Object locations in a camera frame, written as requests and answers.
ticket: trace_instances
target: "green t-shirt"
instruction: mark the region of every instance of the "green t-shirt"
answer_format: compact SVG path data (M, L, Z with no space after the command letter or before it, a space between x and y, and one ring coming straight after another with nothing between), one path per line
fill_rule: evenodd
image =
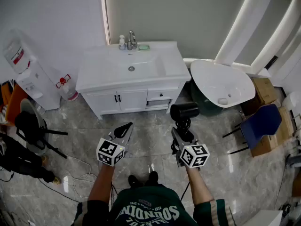
M163 186L144 186L121 191L110 212L108 204L102 201L80 203L72 225L235 225L230 208L225 207L224 200L197 205L193 218L186 212L175 191Z

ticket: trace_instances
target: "human arm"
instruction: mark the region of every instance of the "human arm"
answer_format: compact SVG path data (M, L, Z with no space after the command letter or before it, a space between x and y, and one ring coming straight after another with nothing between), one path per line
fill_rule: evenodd
M109 200L115 167L103 164L94 182L88 201L79 203L72 225L106 225L109 215Z
M235 222L224 199L214 200L200 172L186 166L194 204L193 218L198 225L234 226Z
M198 169L189 168L187 166L185 167L190 181L190 188L194 206L197 206L198 204L203 202L214 200Z
M115 167L111 167L107 164L102 165L102 168L88 197L88 201L100 200L107 204L109 203L114 170Z

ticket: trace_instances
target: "chair leg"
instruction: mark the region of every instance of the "chair leg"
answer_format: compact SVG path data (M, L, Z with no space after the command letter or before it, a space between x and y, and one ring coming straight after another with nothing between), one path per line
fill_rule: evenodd
M237 132L238 130L240 130L240 127L239 127L239 128L236 128L235 130L231 131L230 133L228 133L228 134L222 136L222 138L225 138L225 137L227 137L227 136L233 134L234 132Z
M45 132L45 133L50 133L50 134L57 134L57 135L64 135L64 136L68 135L67 132L63 132L63 131L48 130L48 129L41 129L41 130L43 130L43 132Z
M60 156L62 156L63 158L67 159L67 156L63 153L61 153L57 148L54 148L51 144L49 144L45 139L41 138L40 139L43 143L46 144L46 146L50 149L55 151L57 154L59 154Z
M236 127L240 126L240 124L241 124L241 123L239 123L238 125L236 125L234 128L236 128Z
M16 134L17 134L20 138L22 138L25 142L27 142L26 138L19 132L19 128L17 128ZM44 146L44 147L41 147L41 146L39 146L38 144L33 144L33 145L36 146L37 148L39 148L40 150L43 150L43 149L45 148L45 146Z
M242 152L242 151L244 151L244 150L246 150L246 149L249 149L249 147L247 146L247 147L245 147L245 148L243 148L243 149L240 149L240 150L237 150L237 151L228 153L228 155L235 154L235 153L239 153L239 152Z

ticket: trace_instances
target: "blue chair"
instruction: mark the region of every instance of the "blue chair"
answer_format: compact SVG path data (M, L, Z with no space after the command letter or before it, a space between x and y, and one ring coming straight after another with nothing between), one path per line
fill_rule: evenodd
M277 132L281 121L281 115L275 104L264 105L246 121L238 124L236 127L240 126L239 128L224 135L222 138L241 130L246 139L246 142L244 143L247 143L248 147L231 152L230 154L238 153L248 148L252 149L256 147L263 136L274 135Z

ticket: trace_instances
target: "drawer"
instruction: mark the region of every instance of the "drawer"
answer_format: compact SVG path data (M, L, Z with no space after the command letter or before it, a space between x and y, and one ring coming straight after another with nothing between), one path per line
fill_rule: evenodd
M147 100L171 100L175 97L178 89L149 89Z

